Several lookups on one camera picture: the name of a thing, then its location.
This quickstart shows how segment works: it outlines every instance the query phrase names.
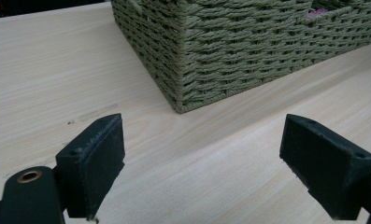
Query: pink object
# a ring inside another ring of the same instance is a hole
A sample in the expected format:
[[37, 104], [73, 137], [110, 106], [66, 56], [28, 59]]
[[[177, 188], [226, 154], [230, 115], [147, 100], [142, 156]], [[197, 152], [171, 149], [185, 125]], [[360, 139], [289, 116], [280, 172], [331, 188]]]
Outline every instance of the pink object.
[[307, 17], [312, 18], [312, 17], [320, 16], [321, 14], [324, 14], [326, 12], [328, 12], [328, 9], [320, 8], [320, 9], [317, 9], [316, 11], [311, 11], [307, 13]]

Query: clamp jaw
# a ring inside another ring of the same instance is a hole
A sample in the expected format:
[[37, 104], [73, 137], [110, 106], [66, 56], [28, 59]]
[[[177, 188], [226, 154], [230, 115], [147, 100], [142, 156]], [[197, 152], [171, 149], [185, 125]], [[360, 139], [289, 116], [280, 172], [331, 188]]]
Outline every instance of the clamp jaw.
[[65, 209], [94, 219], [124, 155], [121, 114], [96, 120], [56, 155], [56, 167], [28, 168], [7, 181], [0, 224], [64, 223]]
[[356, 220], [362, 207], [371, 215], [368, 151], [315, 120], [287, 115], [280, 157], [332, 219]]

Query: dark background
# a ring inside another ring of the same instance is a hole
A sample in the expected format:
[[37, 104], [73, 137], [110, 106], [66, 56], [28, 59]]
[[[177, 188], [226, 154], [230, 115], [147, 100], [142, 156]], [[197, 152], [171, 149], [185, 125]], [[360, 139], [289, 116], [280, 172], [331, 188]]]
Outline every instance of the dark background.
[[105, 2], [105, 0], [0, 0], [0, 17], [65, 7], [78, 7], [101, 2]]

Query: wicker basket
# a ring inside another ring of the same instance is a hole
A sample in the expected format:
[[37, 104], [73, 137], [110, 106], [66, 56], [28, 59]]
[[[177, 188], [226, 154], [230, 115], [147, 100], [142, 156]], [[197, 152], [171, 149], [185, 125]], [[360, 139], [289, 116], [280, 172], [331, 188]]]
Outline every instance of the wicker basket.
[[[112, 0], [179, 113], [371, 44], [371, 0]], [[329, 11], [310, 18], [312, 9]]]

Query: light wood surface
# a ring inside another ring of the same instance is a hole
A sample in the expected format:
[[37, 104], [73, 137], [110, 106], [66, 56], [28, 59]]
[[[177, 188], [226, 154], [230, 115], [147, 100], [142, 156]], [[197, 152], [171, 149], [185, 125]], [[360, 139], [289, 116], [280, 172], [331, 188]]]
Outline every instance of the light wood surface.
[[314, 119], [371, 152], [371, 45], [179, 115], [109, 3], [0, 19], [0, 199], [11, 175], [53, 167], [113, 113], [126, 165], [102, 224], [334, 223], [278, 157], [284, 120]]

